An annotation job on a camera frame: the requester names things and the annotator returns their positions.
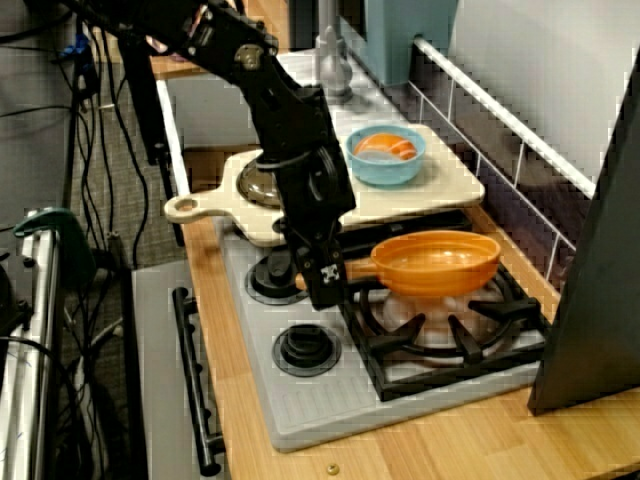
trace green clamp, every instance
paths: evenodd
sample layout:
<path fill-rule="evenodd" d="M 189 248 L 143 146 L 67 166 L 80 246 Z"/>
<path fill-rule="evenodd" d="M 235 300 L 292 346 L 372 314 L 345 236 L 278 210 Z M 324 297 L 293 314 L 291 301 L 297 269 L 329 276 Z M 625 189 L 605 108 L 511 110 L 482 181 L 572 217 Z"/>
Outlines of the green clamp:
<path fill-rule="evenodd" d="M 62 286 L 77 290 L 88 284 L 96 274 L 96 262 L 75 215 L 66 208 L 46 208 L 25 218 L 13 228 L 17 238 L 28 237 L 42 230 L 54 230 L 60 239 Z"/>

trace metal lid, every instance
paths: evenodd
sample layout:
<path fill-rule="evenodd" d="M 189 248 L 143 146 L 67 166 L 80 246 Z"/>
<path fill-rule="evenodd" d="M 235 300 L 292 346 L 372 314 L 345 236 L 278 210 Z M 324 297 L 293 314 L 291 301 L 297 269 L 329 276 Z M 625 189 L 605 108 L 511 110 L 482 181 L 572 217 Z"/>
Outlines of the metal lid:
<path fill-rule="evenodd" d="M 261 172 L 256 161 L 249 162 L 238 175 L 238 191 L 247 201 L 261 207 L 280 209 L 278 190 L 270 173 Z"/>

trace wooden countertop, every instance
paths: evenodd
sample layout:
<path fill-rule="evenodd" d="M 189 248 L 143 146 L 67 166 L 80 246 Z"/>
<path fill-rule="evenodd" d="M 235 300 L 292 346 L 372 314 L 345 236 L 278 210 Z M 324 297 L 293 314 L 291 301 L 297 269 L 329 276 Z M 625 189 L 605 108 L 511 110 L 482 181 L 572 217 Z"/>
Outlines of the wooden countertop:
<path fill-rule="evenodd" d="M 502 262 L 553 318 L 558 294 L 482 211 L 475 230 L 500 242 Z M 605 479 L 640 469 L 640 390 L 533 417 L 520 389 L 294 453 L 269 442 L 225 267 L 210 219 L 185 243 L 234 480 Z"/>

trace tile backsplash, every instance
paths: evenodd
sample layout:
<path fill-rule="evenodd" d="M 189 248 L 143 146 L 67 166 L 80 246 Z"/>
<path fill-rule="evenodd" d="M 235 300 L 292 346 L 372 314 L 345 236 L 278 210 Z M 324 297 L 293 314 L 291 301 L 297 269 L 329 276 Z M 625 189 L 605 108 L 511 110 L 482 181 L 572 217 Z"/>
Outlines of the tile backsplash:
<path fill-rule="evenodd" d="M 409 121 L 433 129 L 482 181 L 485 210 L 560 291 L 591 200 L 584 186 L 538 153 L 539 139 L 532 148 L 524 125 L 516 133 L 489 111 L 492 104 L 468 93 L 464 81 L 414 45 L 409 83 L 382 88 Z"/>

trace cutting board handle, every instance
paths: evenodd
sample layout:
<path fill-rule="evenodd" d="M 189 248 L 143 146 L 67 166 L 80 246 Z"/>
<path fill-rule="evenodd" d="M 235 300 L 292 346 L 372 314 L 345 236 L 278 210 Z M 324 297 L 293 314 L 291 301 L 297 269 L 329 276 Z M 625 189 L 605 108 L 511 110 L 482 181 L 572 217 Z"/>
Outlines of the cutting board handle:
<path fill-rule="evenodd" d="M 180 195 L 173 197 L 164 205 L 164 214 L 173 223 L 191 223 L 203 217 L 224 217 L 230 215 L 229 210 L 212 208 L 212 195 L 207 192 L 207 196 L 198 193 Z"/>

